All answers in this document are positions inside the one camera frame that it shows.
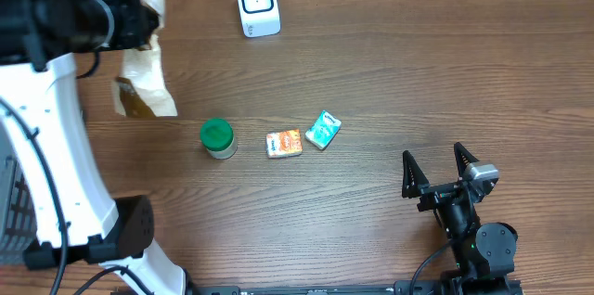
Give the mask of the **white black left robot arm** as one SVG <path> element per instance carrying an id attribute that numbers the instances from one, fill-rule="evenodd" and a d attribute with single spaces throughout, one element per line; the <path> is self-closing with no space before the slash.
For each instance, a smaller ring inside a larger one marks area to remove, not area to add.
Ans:
<path id="1" fill-rule="evenodd" d="M 155 240 L 149 199 L 108 192 L 77 92 L 77 55 L 151 49 L 163 14 L 164 0 L 1 0 L 1 123 L 36 219 L 28 268 L 84 261 L 139 294 L 196 292 Z"/>

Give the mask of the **clear bag bread package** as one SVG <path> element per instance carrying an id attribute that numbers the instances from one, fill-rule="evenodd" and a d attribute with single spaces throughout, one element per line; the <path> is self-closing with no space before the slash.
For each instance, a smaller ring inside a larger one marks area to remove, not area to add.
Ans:
<path id="1" fill-rule="evenodd" d="M 121 73 L 111 84 L 114 108 L 128 118 L 175 117 L 177 108 L 165 85 L 159 45 L 159 31 L 165 22 L 165 0 L 140 2 L 157 15 L 158 26 L 146 45 L 123 51 Z"/>

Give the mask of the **orange tissue pack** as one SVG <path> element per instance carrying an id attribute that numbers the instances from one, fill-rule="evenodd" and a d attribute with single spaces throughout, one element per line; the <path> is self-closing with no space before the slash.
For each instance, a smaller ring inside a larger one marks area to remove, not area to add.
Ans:
<path id="1" fill-rule="evenodd" d="M 303 152 L 299 129 L 268 133 L 265 145 L 267 157 L 270 159 L 299 156 Z"/>

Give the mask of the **green lid clear jar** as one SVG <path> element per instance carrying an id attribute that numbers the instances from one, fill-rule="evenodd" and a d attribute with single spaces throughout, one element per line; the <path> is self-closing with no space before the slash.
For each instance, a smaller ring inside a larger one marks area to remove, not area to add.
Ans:
<path id="1" fill-rule="evenodd" d="M 231 158 L 238 149 L 238 141 L 231 124 L 221 118 L 212 118 L 200 128 L 200 141 L 215 159 Z"/>

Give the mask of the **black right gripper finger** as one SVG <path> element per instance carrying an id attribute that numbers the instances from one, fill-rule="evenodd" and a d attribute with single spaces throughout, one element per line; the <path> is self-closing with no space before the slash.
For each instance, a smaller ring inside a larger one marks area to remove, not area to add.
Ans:
<path id="1" fill-rule="evenodd" d="M 403 152 L 403 171 L 403 198 L 420 197 L 430 187 L 430 182 L 408 150 Z"/>
<path id="2" fill-rule="evenodd" d="M 479 160 L 474 157 L 460 142 L 454 144 L 454 153 L 458 169 L 458 176 L 462 177 L 467 167 Z"/>

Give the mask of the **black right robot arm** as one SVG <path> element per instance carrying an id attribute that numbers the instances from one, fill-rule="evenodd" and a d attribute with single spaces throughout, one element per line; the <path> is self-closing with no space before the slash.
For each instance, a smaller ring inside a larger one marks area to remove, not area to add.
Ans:
<path id="1" fill-rule="evenodd" d="M 495 295 L 521 294 L 519 281 L 509 280 L 515 269 L 517 231 L 506 223 L 482 224 L 475 205 L 499 180 L 498 168 L 474 157 L 460 142 L 454 145 L 458 179 L 433 186 L 409 151 L 403 152 L 402 197 L 417 199 L 420 212 L 431 211 L 447 242 L 426 258 L 409 281 L 394 283 L 396 294 Z M 456 269 L 437 280 L 420 281 L 426 266 L 451 250 Z"/>

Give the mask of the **teal tissue pack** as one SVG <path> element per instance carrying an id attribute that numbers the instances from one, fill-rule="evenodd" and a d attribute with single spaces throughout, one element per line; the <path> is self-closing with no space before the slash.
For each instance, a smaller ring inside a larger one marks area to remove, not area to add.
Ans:
<path id="1" fill-rule="evenodd" d="M 326 149 L 342 127 L 342 121 L 323 110 L 305 132 L 305 138 L 320 150 Z"/>

